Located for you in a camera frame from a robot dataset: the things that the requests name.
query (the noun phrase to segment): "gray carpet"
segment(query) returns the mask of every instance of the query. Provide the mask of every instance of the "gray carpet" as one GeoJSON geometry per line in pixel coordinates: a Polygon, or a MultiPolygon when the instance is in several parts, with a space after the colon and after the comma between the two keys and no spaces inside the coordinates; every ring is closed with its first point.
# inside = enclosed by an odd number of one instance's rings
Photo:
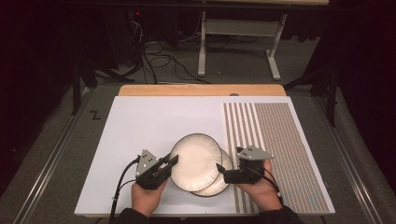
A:
{"type": "MultiPolygon", "coordinates": [[[[270,43],[269,39],[262,39],[253,43],[233,42],[222,49],[208,49],[205,80],[216,84],[274,83],[262,52],[262,45],[268,43],[270,43]]],[[[299,43],[295,39],[281,41],[276,53],[277,65],[282,76],[281,84],[288,83],[303,73],[316,43],[316,41],[299,43]]],[[[221,46],[219,42],[209,42],[208,44],[212,47],[221,46]]],[[[155,52],[159,48],[159,46],[153,46],[148,49],[148,52],[155,52]]],[[[197,49],[196,46],[183,45],[177,49],[166,45],[163,47],[164,52],[172,53],[194,74],[197,71],[197,49]]],[[[180,66],[177,67],[179,77],[172,64],[160,67],[166,64],[166,61],[167,59],[164,58],[152,61],[153,64],[159,66],[155,68],[158,80],[160,82],[186,82],[180,77],[189,78],[189,76],[180,66]]],[[[134,75],[134,78],[140,83],[152,83],[153,81],[148,70],[145,73],[143,70],[139,71],[134,75]]],[[[36,204],[29,223],[95,222],[96,218],[75,216],[74,209],[105,126],[111,103],[119,89],[120,83],[102,80],[96,89],[85,94],[87,96],[86,104],[82,107],[76,125],[64,144],[62,157],[36,204]],[[91,111],[97,111],[96,117],[100,119],[92,119],[91,111]]],[[[55,148],[67,121],[71,118],[71,94],[69,91],[64,96],[62,104],[45,123],[43,132],[1,198],[0,223],[12,223],[46,164],[51,151],[55,148]]],[[[302,220],[305,223],[370,223],[356,196],[355,189],[352,188],[336,142],[332,137],[334,130],[328,128],[327,121],[322,116],[322,111],[318,106],[320,99],[310,97],[307,87],[288,91],[288,95],[291,96],[294,103],[308,144],[328,186],[336,211],[335,215],[304,216],[302,220]]],[[[395,215],[392,214],[392,211],[396,211],[394,194],[362,142],[353,120],[348,115],[347,106],[340,92],[336,107],[336,124],[335,130],[339,132],[343,144],[348,148],[351,159],[361,175],[362,181],[366,183],[383,223],[396,223],[395,215]]],[[[200,220],[188,218],[183,223],[199,223],[200,220]]],[[[154,219],[153,222],[181,223],[179,219],[154,219]]],[[[205,222],[214,223],[216,220],[209,218],[205,222]]],[[[237,223],[231,220],[222,220],[222,222],[237,223]]]]}

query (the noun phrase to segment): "hand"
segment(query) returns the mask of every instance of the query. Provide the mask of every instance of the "hand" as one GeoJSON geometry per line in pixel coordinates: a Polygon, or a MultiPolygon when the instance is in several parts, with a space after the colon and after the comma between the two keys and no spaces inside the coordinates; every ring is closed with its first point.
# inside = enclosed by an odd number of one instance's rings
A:
{"type": "MultiPolygon", "coordinates": [[[[264,168],[272,173],[271,161],[266,160],[263,162],[264,168]]],[[[265,176],[274,181],[274,179],[265,172],[265,176]]],[[[238,188],[246,192],[264,212],[271,210],[279,210],[283,206],[277,198],[276,189],[265,179],[260,179],[255,184],[237,184],[238,188]]]]}
{"type": "Polygon", "coordinates": [[[138,184],[133,183],[131,187],[132,208],[146,217],[150,217],[160,204],[161,195],[167,182],[168,180],[165,180],[155,190],[142,189],[138,184]]]}

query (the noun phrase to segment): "stacked plate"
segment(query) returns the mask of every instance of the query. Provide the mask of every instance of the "stacked plate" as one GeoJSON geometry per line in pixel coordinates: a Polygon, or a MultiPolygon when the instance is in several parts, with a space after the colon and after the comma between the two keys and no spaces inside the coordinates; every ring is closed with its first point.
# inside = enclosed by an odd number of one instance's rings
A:
{"type": "Polygon", "coordinates": [[[226,170],[232,170],[233,164],[213,138],[203,133],[189,134],[173,147],[170,158],[176,155],[178,163],[172,168],[171,177],[179,188],[202,197],[215,196],[227,189],[216,163],[226,170]]]}

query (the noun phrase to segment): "person's right hand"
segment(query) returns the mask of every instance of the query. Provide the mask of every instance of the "person's right hand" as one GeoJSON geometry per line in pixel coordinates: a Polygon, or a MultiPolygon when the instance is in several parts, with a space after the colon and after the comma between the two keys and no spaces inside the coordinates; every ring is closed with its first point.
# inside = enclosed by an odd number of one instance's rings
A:
{"type": "MultiPolygon", "coordinates": [[[[271,161],[266,160],[263,162],[263,165],[267,171],[272,173],[271,161]]],[[[265,172],[265,176],[274,181],[268,172],[265,172]]],[[[246,192],[253,202],[264,212],[283,208],[277,197],[276,189],[263,178],[255,184],[237,184],[236,186],[246,192]]]]}

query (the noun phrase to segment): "person's left hand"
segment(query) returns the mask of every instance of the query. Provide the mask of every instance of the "person's left hand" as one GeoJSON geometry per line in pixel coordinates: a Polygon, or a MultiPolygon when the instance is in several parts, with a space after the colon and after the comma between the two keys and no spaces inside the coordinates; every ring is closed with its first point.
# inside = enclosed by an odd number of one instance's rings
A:
{"type": "Polygon", "coordinates": [[[165,180],[155,190],[142,189],[138,184],[133,183],[131,187],[132,208],[146,217],[150,217],[160,204],[161,195],[167,182],[168,180],[165,180]]]}

